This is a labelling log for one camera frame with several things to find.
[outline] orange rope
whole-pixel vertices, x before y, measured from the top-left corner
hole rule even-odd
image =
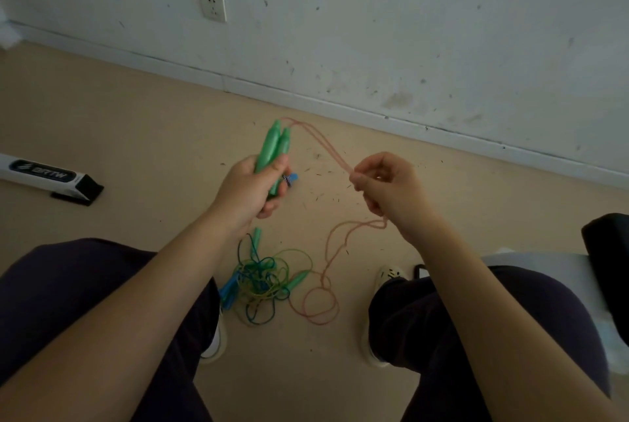
[[[293,127],[294,125],[298,125],[299,127],[301,127],[304,131],[309,133],[317,142],[319,142],[321,147],[323,147],[330,154],[330,156],[334,160],[336,160],[337,164],[339,164],[344,171],[346,171],[347,173],[353,172],[353,168],[350,167],[350,165],[336,151],[336,149],[330,143],[330,141],[327,140],[327,138],[323,135],[323,133],[321,133],[321,131],[317,129],[315,126],[309,123],[297,121],[296,119],[293,119],[291,117],[282,117],[282,120],[288,121],[290,123],[289,127]],[[336,249],[334,254],[330,256],[330,240],[332,238],[332,235],[337,229],[345,225],[352,225],[352,227],[345,234],[345,239],[343,240],[343,243]],[[310,288],[310,290],[306,292],[303,299],[301,300],[301,305],[300,305],[301,309],[296,308],[295,305],[293,304],[292,295],[288,299],[288,303],[291,305],[291,308],[293,308],[293,311],[295,313],[297,313],[300,316],[305,317],[310,323],[316,324],[317,326],[323,326],[325,324],[329,324],[336,319],[339,312],[341,311],[341,307],[338,303],[338,299],[336,298],[336,295],[334,294],[334,291],[332,291],[332,281],[330,280],[330,277],[327,275],[327,271],[330,268],[330,265],[332,264],[332,262],[341,252],[341,250],[347,247],[347,242],[348,242],[348,239],[350,238],[350,235],[355,230],[358,230],[358,228],[361,228],[364,226],[383,230],[387,227],[387,219],[382,218],[379,220],[369,220],[365,222],[349,220],[349,221],[344,221],[344,222],[339,223],[334,228],[332,228],[332,230],[330,230],[330,233],[328,234],[328,239],[325,242],[325,268],[323,269],[322,272],[318,272],[314,270],[311,271],[311,273],[314,273],[320,276],[319,286]],[[331,297],[331,301],[330,301],[331,304],[327,309],[324,309],[323,311],[319,311],[318,313],[309,313],[308,310],[306,309],[306,301],[311,295],[317,292],[324,292],[328,294]]]

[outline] leg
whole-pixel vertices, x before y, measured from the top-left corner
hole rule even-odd
[[[11,266],[0,277],[0,385],[154,255],[85,239],[37,247]],[[212,280],[179,327],[134,420],[173,420],[183,413],[210,420],[192,379],[218,313]]]
[[[578,298],[541,273],[516,267],[491,270],[609,395],[602,343]],[[382,286],[369,307],[369,339],[377,356],[421,374],[403,420],[491,420],[456,329],[430,278],[398,278]]]

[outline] hand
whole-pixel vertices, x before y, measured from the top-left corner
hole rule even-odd
[[[420,216],[431,213],[413,164],[390,152],[371,155],[350,175],[354,188],[363,192],[367,208],[387,217],[406,241]]]
[[[246,234],[255,216],[267,218],[279,207],[288,185],[284,180],[277,187],[277,197],[267,200],[269,190],[282,175],[290,175],[288,156],[282,154],[262,172],[254,173],[257,155],[234,164],[210,205],[209,211],[219,215],[227,230]]]

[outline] right hand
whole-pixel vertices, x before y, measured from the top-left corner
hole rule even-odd
[[[363,192],[369,211],[391,220],[406,241],[412,239],[418,219],[431,213],[413,164],[390,152],[364,159],[350,182]]]

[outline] left hand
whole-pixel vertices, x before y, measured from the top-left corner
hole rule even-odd
[[[219,215],[227,229],[242,237],[251,220],[268,218],[279,207],[288,185],[282,180],[277,196],[267,200],[269,190],[282,175],[290,175],[288,155],[282,154],[267,165],[262,172],[254,173],[257,155],[251,155],[234,164],[210,205],[209,211]]]

